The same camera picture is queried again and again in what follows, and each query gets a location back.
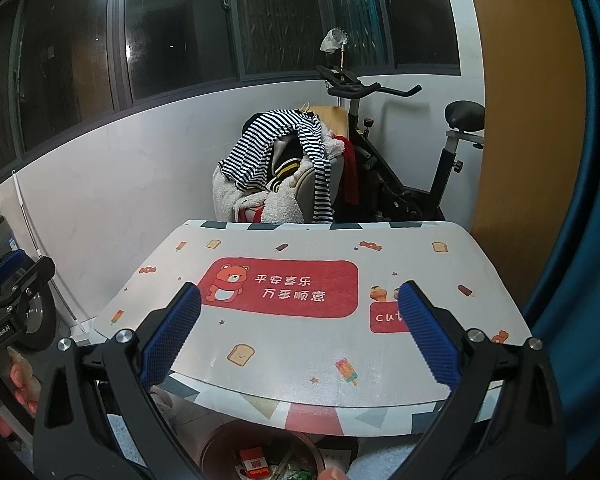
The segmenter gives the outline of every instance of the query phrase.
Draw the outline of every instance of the fluffy white garment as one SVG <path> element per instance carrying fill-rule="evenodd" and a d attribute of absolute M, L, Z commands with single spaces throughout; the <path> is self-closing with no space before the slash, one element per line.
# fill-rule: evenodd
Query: fluffy white garment
<path fill-rule="evenodd" d="M 333 138 L 333 132 L 322 123 L 322 142 L 328 158 L 335 158 L 344 152 L 344 143 Z M 213 176 L 214 211 L 219 222 L 237 222 L 240 209 L 264 205 L 261 222 L 292 222 L 302 224 L 304 217 L 296 201 L 296 184 L 300 177 L 313 165 L 307 155 L 302 157 L 300 167 L 280 183 L 278 192 L 259 191 L 248 193 L 235 187 L 235 182 L 227 179 L 216 166 Z"/>

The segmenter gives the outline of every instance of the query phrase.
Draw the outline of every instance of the blue gripper pad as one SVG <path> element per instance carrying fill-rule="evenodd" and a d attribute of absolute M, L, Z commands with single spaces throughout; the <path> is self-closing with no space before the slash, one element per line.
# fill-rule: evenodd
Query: blue gripper pad
<path fill-rule="evenodd" d="M 436 381 L 453 392 L 461 380 L 458 348 L 410 282 L 398 291 L 398 310 Z"/>
<path fill-rule="evenodd" d="M 200 317 L 200 290 L 185 283 L 164 309 L 150 312 L 138 327 L 139 378 L 148 391 L 164 381 L 184 341 Z"/>
<path fill-rule="evenodd" d="M 27 253 L 22 249 L 11 251 L 0 261 L 0 285 L 21 269 L 27 259 Z"/>

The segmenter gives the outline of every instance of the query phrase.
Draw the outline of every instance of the clothes pile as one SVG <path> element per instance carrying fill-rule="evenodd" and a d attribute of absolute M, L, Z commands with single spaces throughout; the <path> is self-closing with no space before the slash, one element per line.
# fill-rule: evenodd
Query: clothes pile
<path fill-rule="evenodd" d="M 316 223 L 332 222 L 331 159 L 344 144 L 312 112 L 272 110 L 252 116 L 214 171 L 216 218 L 222 222 L 304 223 L 296 184 L 315 170 Z"/>

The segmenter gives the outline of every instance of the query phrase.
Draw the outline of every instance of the blue textured pad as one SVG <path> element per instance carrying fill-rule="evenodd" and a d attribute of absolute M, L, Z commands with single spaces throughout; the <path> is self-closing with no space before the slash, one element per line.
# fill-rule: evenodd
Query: blue textured pad
<path fill-rule="evenodd" d="M 454 391 L 462 378 L 458 350 L 409 283 L 398 291 L 398 310 L 436 381 Z"/>
<path fill-rule="evenodd" d="M 22 249 L 12 251 L 0 262 L 0 285 L 22 268 L 27 259 L 27 253 Z"/>
<path fill-rule="evenodd" d="M 142 350 L 140 383 L 145 390 L 160 384 L 171 370 L 184 341 L 200 316 L 200 290 L 191 285 L 178 299 Z"/>

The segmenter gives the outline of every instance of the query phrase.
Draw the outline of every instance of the white tabletop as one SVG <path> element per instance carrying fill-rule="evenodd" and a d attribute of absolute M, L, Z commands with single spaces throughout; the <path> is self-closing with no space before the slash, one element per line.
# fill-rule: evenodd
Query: white tabletop
<path fill-rule="evenodd" d="M 398 318 L 393 295 L 403 282 L 415 280 L 467 329 L 512 344 L 530 333 L 464 229 L 414 225 L 245 230 L 246 224 L 189 221 L 147 258 L 93 326 L 108 338 L 136 328 L 190 281 L 200 286 L 202 313 L 173 370 L 196 384 L 363 412 L 435 403 L 449 390 L 434 380 Z"/>

